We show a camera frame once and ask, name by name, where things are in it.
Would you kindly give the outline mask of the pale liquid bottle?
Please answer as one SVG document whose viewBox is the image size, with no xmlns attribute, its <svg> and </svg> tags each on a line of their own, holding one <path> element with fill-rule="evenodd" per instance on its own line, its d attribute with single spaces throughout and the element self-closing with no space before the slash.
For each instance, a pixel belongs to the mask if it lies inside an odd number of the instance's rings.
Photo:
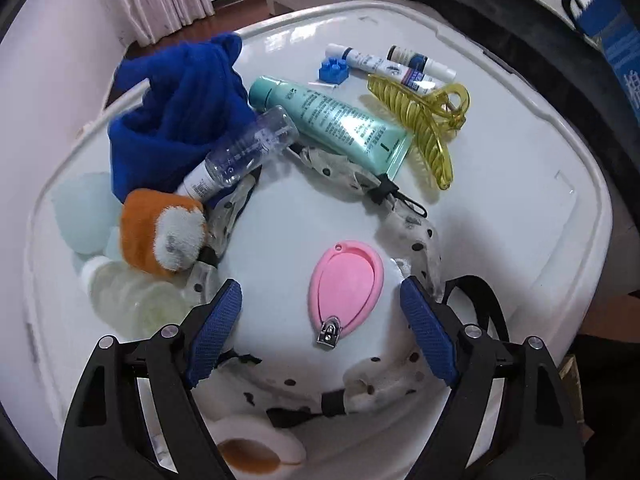
<svg viewBox="0 0 640 480">
<path fill-rule="evenodd" d="M 96 315 L 128 340 L 150 338 L 167 324 L 179 325 L 192 309 L 171 282 L 104 256 L 82 266 L 80 281 Z"/>
</svg>

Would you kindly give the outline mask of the blue knit cloth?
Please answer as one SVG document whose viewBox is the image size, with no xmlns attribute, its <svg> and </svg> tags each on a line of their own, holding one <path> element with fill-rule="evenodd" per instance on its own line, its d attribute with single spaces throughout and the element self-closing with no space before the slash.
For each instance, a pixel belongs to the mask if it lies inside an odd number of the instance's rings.
<svg viewBox="0 0 640 480">
<path fill-rule="evenodd" d="M 172 193 L 223 136 L 255 121 L 241 76 L 233 69 L 242 38 L 225 32 L 122 61 L 114 87 L 142 81 L 142 104 L 108 126 L 113 194 L 120 202 L 138 188 Z"/>
</svg>

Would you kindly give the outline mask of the orange plush toy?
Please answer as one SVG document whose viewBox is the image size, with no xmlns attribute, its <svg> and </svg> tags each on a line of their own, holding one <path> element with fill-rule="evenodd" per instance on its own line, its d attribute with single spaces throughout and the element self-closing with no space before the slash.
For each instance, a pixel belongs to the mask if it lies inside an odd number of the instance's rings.
<svg viewBox="0 0 640 480">
<path fill-rule="evenodd" d="M 119 229 L 126 263 L 162 278 L 190 269 L 207 237 L 200 202 L 148 188 L 128 194 Z"/>
</svg>

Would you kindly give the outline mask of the clear plastic bottle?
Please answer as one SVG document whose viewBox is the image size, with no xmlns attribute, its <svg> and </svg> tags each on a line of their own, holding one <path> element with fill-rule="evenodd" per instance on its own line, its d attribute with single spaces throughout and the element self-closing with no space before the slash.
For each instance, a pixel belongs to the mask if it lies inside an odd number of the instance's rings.
<svg viewBox="0 0 640 480">
<path fill-rule="evenodd" d="M 205 203 L 278 156 L 298 138 L 298 129 L 284 108 L 270 108 L 236 136 L 223 136 L 183 179 L 176 194 Z"/>
</svg>

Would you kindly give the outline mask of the blue toy brick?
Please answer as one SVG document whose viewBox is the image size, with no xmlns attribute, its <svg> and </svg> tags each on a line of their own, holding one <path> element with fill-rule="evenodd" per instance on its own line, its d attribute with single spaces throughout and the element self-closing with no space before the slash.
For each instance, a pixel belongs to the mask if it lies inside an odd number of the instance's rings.
<svg viewBox="0 0 640 480">
<path fill-rule="evenodd" d="M 342 84 L 348 77 L 349 67 L 342 58 L 325 58 L 318 69 L 318 79 L 325 84 Z"/>
</svg>

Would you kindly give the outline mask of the green cosmetic tube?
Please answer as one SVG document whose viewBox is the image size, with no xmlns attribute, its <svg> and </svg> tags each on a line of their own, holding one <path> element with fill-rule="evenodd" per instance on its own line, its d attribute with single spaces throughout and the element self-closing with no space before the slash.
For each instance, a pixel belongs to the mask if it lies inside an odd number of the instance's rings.
<svg viewBox="0 0 640 480">
<path fill-rule="evenodd" d="M 248 102 L 260 112 L 283 107 L 305 136 L 376 176 L 396 177 L 410 148 L 404 128 L 302 84 L 260 76 Z"/>
</svg>

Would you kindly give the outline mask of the blue wipes packet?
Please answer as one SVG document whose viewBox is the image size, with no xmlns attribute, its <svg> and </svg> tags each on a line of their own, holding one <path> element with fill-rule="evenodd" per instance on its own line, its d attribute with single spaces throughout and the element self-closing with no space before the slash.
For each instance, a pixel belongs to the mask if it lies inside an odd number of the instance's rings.
<svg viewBox="0 0 640 480">
<path fill-rule="evenodd" d="M 639 29 L 620 0 L 590 0 L 577 23 L 594 40 L 639 119 Z"/>
</svg>

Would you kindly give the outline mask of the pink nail clipper case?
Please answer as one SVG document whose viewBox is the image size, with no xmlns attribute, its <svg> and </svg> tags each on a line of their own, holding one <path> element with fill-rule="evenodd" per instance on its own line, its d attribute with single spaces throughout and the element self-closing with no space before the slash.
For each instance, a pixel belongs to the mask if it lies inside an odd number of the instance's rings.
<svg viewBox="0 0 640 480">
<path fill-rule="evenodd" d="M 316 344 L 334 349 L 356 330 L 378 303 L 383 284 L 382 259 L 371 246 L 342 240 L 330 247 L 309 282 L 309 317 Z"/>
</svg>

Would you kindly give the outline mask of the white blue tube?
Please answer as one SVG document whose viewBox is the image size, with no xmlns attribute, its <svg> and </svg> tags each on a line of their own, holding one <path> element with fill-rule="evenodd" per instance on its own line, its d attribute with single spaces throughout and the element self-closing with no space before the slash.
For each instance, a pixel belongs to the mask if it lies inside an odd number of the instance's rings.
<svg viewBox="0 0 640 480">
<path fill-rule="evenodd" d="M 340 44 L 329 44 L 326 47 L 326 56 L 345 61 L 353 70 L 360 70 L 363 73 L 382 76 L 398 82 L 420 96 L 426 96 L 427 93 L 441 89 L 445 85 L 441 80 L 424 75 L 424 73 L 408 66 L 373 54 L 365 54 Z"/>
</svg>

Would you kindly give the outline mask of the yellow hair claw clip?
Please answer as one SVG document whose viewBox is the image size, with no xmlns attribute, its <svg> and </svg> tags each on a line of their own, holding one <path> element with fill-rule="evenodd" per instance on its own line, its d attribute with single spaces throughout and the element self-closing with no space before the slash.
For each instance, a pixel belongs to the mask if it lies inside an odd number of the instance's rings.
<svg viewBox="0 0 640 480">
<path fill-rule="evenodd" d="M 369 75 L 368 90 L 408 129 L 414 150 L 430 170 L 432 180 L 446 191 L 454 182 L 447 143 L 466 122 L 470 96 L 463 84 L 454 82 L 419 96 L 399 82 L 380 75 Z"/>
</svg>

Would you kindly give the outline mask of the small white dropper bottle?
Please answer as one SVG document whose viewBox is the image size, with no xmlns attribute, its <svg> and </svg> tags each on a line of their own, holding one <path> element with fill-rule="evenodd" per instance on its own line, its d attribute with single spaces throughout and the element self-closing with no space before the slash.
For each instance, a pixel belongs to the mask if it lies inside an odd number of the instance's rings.
<svg viewBox="0 0 640 480">
<path fill-rule="evenodd" d="M 386 58 L 390 62 L 405 65 L 443 82 L 454 82 L 457 77 L 457 72 L 447 65 L 410 49 L 391 46 L 387 51 Z"/>
</svg>

